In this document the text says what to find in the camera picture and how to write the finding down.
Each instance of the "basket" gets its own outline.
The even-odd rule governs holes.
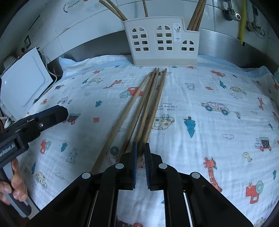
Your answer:
[[[156,16],[122,21],[134,65],[196,65],[197,31],[185,29],[182,17]]]

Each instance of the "white label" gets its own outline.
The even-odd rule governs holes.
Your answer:
[[[174,23],[173,30],[174,30],[174,42],[181,42],[181,24]]]

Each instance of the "black device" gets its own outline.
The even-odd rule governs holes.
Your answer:
[[[118,191],[135,188],[136,154],[134,142],[132,151],[105,172],[81,174],[26,227],[115,227]],[[190,220],[194,227],[253,227],[201,174],[177,172],[151,153],[148,143],[144,155],[148,188],[164,193],[166,227],[190,227]]]
[[[43,130],[65,121],[67,117],[67,109],[57,105],[23,118],[1,132],[0,180],[10,183],[13,177],[11,161],[28,150],[28,143],[38,138]],[[16,200],[13,192],[5,196],[22,217],[31,214],[31,207],[26,201]]]

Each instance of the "wooden chopstick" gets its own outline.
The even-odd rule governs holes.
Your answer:
[[[99,168],[101,167],[102,165],[102,162],[103,162],[103,159],[105,158],[108,150],[109,150],[109,147],[111,146],[112,142],[114,141],[119,129],[120,129],[120,126],[123,124],[125,118],[127,117],[129,111],[131,110],[133,104],[135,103],[139,93],[141,92],[143,86],[145,85],[146,81],[148,80],[149,76],[150,76],[151,73],[149,73],[146,78],[144,79],[144,81],[142,82],[142,84],[140,85],[140,87],[138,88],[138,90],[136,91],[136,93],[134,94],[133,98],[131,99],[131,101],[129,102],[128,106],[125,107],[124,111],[122,112],[120,118],[118,119],[117,123],[115,124],[115,126],[112,128],[110,134],[109,134],[109,137],[107,139],[107,141],[105,142],[104,144],[104,147],[102,148],[97,160],[95,161],[93,167],[92,167],[92,170],[91,170],[91,173],[94,175],[96,173],[98,173],[99,171]]]
[[[132,138],[133,132],[135,130],[135,127],[137,125],[138,119],[139,119],[140,114],[142,112],[143,106],[144,106],[144,104],[145,104],[145,102],[147,100],[147,97],[148,97],[148,94],[149,94],[149,90],[151,88],[151,84],[152,84],[153,78],[155,76],[155,72],[156,72],[156,68],[153,71],[152,78],[149,80],[148,85],[147,85],[147,87],[146,87],[146,89],[144,91],[144,95],[143,95],[143,97],[141,99],[141,103],[140,103],[139,108],[138,108],[138,110],[137,110],[137,112],[135,114],[135,117],[134,117],[134,120],[133,120],[133,122],[131,124],[130,130],[129,130],[129,132],[128,132],[125,140],[124,140],[124,143],[122,144],[122,146],[121,146],[121,148],[119,150],[118,157],[116,159],[117,163],[119,162],[121,155],[125,154],[128,146],[129,146],[130,140]]]
[[[148,17],[148,13],[147,13],[147,8],[146,8],[145,0],[142,0],[142,3],[143,3],[143,8],[144,8],[145,17]]]
[[[199,9],[199,13],[196,17],[196,20],[195,20],[195,23],[194,23],[194,26],[193,26],[193,29],[192,29],[193,31],[198,31],[199,30],[199,26],[201,24],[201,19],[203,18],[203,12],[205,10],[205,3],[206,3],[206,0],[203,1],[202,6]]]
[[[160,87],[159,87],[158,93],[157,93],[156,98],[155,98],[155,102],[154,102],[154,105],[153,105],[153,110],[152,110],[148,125],[145,127],[144,132],[143,132],[142,137],[141,137],[141,141],[140,141],[139,149],[138,149],[137,168],[140,164],[140,161],[141,161],[141,158],[142,158],[142,155],[143,155],[143,146],[148,141],[149,134],[151,132],[151,128],[152,128],[152,125],[153,125],[153,122],[154,122],[154,119],[155,119],[155,115],[156,115],[156,112],[157,112],[157,108],[158,108],[158,105],[159,105],[159,101],[160,101],[162,90],[163,90],[164,83],[165,83],[166,73],[167,73],[167,69],[165,69],[164,75],[161,79]]]
[[[189,22],[189,25],[188,25],[188,27],[187,27],[187,30],[192,30],[192,29],[193,29],[193,25],[194,25],[194,23],[195,23],[195,19],[196,19],[196,17],[197,17],[197,14],[198,14],[198,12],[199,12],[199,9],[200,9],[200,7],[201,7],[203,1],[204,1],[204,0],[199,0],[199,1],[198,1],[198,4],[197,4],[197,6],[196,6],[196,8],[195,8],[195,11],[194,11],[194,13],[193,13],[193,16],[192,16],[190,22]]]
[[[151,90],[150,90],[150,96],[148,98],[143,116],[141,118],[141,122],[140,122],[140,125],[139,125],[139,128],[138,128],[138,131],[137,131],[137,135],[136,135],[136,138],[135,138],[135,142],[137,144],[140,142],[140,139],[141,139],[141,136],[142,136],[142,133],[143,133],[143,129],[144,129],[144,126],[145,126],[147,115],[149,113],[149,109],[150,109],[150,106],[151,106],[151,103],[152,103],[152,100],[153,100],[153,93],[154,93],[154,90],[155,90],[155,87],[156,87],[159,72],[160,72],[160,69],[158,68],[156,73],[155,73],[155,78],[152,82],[152,86],[151,86]]]
[[[124,21],[124,19],[120,16],[120,14],[114,9],[112,8],[109,4],[107,4],[106,2],[104,2],[103,0],[99,0],[99,3],[101,3],[102,5],[104,5],[105,7],[107,7],[111,12],[113,12],[117,17],[119,17],[120,20]]]
[[[124,16],[124,14],[117,8],[117,6],[111,0],[107,0],[107,2],[119,13],[123,20],[128,20],[127,17]]]

